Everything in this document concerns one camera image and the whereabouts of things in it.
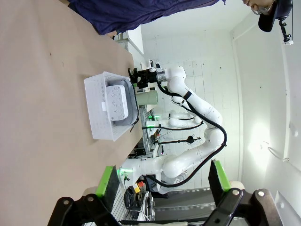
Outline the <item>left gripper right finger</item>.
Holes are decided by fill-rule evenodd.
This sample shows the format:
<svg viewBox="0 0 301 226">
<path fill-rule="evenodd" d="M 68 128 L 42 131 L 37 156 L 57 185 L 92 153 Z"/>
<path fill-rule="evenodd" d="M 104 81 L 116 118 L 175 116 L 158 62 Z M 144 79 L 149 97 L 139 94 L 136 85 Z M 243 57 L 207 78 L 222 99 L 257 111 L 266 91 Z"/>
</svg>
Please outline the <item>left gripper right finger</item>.
<svg viewBox="0 0 301 226">
<path fill-rule="evenodd" d="M 272 195 L 267 189 L 252 194 L 242 184 L 230 184 L 220 161 L 212 160 L 208 176 L 216 208 L 204 222 L 205 226 L 228 226 L 233 218 L 243 218 L 249 226 L 281 226 L 282 220 Z"/>
</svg>

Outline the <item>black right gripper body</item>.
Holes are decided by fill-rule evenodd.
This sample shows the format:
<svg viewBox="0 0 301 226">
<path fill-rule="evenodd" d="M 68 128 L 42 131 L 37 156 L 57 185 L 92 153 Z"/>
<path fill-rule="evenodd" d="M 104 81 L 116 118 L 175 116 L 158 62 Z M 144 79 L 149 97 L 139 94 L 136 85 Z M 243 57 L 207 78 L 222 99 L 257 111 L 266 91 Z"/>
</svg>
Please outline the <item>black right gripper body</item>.
<svg viewBox="0 0 301 226">
<path fill-rule="evenodd" d="M 140 80 L 138 81 L 137 86 L 140 89 L 148 87 L 149 83 L 156 83 L 158 81 L 157 70 L 154 67 L 138 71 L 138 77 L 140 78 Z"/>
</svg>

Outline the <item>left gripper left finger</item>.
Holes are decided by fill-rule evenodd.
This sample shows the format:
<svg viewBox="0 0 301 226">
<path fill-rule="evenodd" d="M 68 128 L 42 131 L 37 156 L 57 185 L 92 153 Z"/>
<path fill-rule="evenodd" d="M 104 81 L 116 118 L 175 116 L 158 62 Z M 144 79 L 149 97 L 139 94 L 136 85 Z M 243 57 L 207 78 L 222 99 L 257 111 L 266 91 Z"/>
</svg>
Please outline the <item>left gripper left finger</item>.
<svg viewBox="0 0 301 226">
<path fill-rule="evenodd" d="M 49 226 L 83 226 L 95 223 L 97 226 L 118 226 L 112 215 L 114 200 L 120 182 L 115 166 L 106 166 L 94 193 L 78 200 L 62 197 L 57 200 Z"/>
</svg>

